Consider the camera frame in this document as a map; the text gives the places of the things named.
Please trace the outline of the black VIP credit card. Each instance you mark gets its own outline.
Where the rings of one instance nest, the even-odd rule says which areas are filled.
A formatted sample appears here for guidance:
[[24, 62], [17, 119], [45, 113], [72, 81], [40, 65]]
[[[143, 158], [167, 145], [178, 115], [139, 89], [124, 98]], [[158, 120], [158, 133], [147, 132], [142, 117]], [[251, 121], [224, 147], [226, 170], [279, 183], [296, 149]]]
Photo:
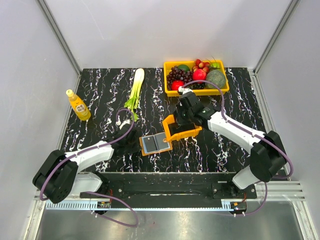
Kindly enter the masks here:
[[155, 152], [157, 150], [157, 146], [155, 143], [155, 139], [153, 136], [145, 136], [142, 138], [144, 152], [146, 154]]

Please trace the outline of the orange leather card holder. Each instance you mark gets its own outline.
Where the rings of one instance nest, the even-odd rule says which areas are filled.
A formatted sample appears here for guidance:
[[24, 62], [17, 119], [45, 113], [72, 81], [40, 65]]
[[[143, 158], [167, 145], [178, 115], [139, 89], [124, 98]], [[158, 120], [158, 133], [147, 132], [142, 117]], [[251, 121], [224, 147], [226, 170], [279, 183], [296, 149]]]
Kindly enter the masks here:
[[167, 141], [165, 132], [146, 135], [139, 138], [142, 156], [171, 151], [172, 143]]

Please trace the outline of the small yellow plastic bin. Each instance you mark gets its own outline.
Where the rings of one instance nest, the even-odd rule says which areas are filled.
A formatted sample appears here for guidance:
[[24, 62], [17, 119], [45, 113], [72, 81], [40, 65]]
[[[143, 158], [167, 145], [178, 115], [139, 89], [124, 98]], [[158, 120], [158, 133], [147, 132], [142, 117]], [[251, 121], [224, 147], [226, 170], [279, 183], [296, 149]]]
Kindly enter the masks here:
[[178, 125], [175, 122], [174, 115], [171, 114], [167, 116], [162, 121], [164, 133], [165, 133], [165, 141], [179, 141], [181, 139], [196, 137], [200, 131], [203, 130], [201, 126], [196, 126], [194, 123], [187, 123], [185, 125]]

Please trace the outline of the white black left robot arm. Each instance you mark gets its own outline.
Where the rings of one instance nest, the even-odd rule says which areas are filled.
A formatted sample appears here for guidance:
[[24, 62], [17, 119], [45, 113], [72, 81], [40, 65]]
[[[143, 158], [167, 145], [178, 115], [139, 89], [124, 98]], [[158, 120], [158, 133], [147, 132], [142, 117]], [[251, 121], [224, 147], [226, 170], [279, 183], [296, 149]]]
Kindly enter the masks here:
[[115, 156], [132, 154], [140, 150], [141, 133], [133, 128], [117, 131], [106, 139], [72, 152], [52, 151], [33, 177], [33, 185], [40, 190], [42, 201], [60, 203], [69, 195], [92, 192], [96, 197], [107, 195], [109, 186], [99, 173], [81, 171]]

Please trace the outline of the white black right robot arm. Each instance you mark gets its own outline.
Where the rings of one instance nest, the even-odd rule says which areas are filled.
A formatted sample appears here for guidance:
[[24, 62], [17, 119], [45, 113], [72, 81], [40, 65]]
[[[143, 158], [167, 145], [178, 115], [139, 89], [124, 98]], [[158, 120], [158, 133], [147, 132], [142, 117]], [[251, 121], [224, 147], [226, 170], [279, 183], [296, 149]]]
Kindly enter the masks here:
[[250, 128], [227, 116], [223, 109], [204, 106], [189, 88], [180, 87], [175, 121], [178, 125], [193, 123], [233, 141], [249, 153], [249, 165], [232, 178], [228, 194], [239, 198], [246, 188], [257, 182], [269, 182], [289, 162], [280, 136]]

